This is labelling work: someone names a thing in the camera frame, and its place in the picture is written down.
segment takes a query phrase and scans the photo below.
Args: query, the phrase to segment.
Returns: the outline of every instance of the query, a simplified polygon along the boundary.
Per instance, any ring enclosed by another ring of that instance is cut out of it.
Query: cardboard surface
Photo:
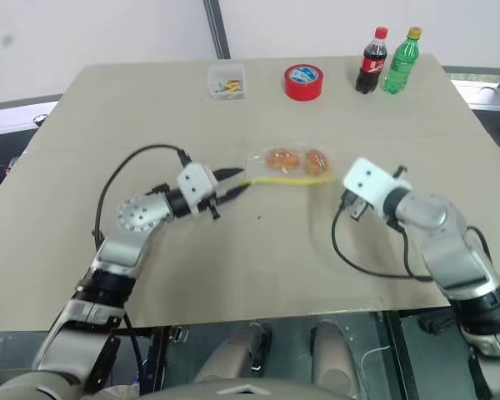
[[[283,71],[309,61],[322,96],[283,94]],[[216,102],[210,62],[88,67],[0,187],[0,330],[48,329],[94,257],[91,230],[103,184],[135,148],[185,147],[214,168],[244,166],[256,148],[304,142],[332,154],[338,176],[359,156],[408,167],[420,193],[451,198],[487,236],[500,273],[500,149],[437,61],[422,56],[407,91],[353,90],[358,57],[245,61],[247,98]],[[129,164],[107,195],[102,230],[119,203],[180,171],[169,151]],[[237,179],[223,184],[235,185]],[[152,240],[127,309],[138,327],[446,304],[433,284],[362,275],[330,242],[342,189],[250,187],[210,215],[186,217]],[[371,213],[344,218],[339,242],[360,264],[400,273],[402,244]],[[412,246],[413,270],[423,273]]]

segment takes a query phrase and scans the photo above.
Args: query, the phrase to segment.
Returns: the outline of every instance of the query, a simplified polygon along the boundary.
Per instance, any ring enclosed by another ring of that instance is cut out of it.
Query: red tape roll
[[[323,90],[323,72],[309,64],[298,64],[287,68],[285,78],[285,94],[293,100],[306,102],[320,96]]]

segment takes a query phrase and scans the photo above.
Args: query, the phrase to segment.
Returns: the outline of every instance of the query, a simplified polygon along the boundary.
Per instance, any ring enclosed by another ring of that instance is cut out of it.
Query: red label
[[[363,57],[361,69],[366,73],[380,73],[383,69],[385,60],[371,60],[370,58]]]

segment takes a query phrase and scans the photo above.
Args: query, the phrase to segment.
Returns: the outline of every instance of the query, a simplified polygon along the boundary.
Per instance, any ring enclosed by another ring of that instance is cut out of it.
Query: green plastic bottle
[[[392,58],[391,69],[383,84],[384,91],[397,94],[406,87],[413,64],[418,58],[418,39],[422,32],[420,27],[409,28],[406,41],[398,46]]]

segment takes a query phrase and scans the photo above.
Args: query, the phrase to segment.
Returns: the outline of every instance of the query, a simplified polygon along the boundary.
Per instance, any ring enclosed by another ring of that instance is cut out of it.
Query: small plastic box
[[[226,83],[239,81],[241,90],[228,91],[224,89]],[[244,98],[244,66],[242,64],[215,64],[209,67],[209,92],[215,100],[235,100]]]

